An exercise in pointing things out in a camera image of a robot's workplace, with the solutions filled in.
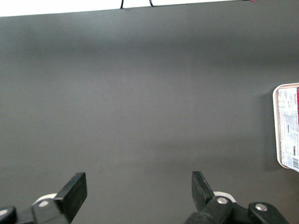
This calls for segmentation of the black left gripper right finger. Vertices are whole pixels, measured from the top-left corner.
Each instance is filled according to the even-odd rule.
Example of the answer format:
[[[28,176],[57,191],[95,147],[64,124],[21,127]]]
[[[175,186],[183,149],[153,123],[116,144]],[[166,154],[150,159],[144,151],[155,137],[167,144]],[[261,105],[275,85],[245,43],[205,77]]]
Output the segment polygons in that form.
[[[197,209],[186,224],[228,224],[233,215],[233,202],[216,196],[200,171],[192,172],[192,198]]]

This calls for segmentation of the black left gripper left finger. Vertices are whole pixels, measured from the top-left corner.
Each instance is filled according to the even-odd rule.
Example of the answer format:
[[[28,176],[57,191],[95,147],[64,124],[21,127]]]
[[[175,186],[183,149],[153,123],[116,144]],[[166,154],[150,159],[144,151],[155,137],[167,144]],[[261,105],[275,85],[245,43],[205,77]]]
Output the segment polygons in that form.
[[[76,173],[54,198],[32,205],[35,224],[70,224],[87,197],[86,174]]]

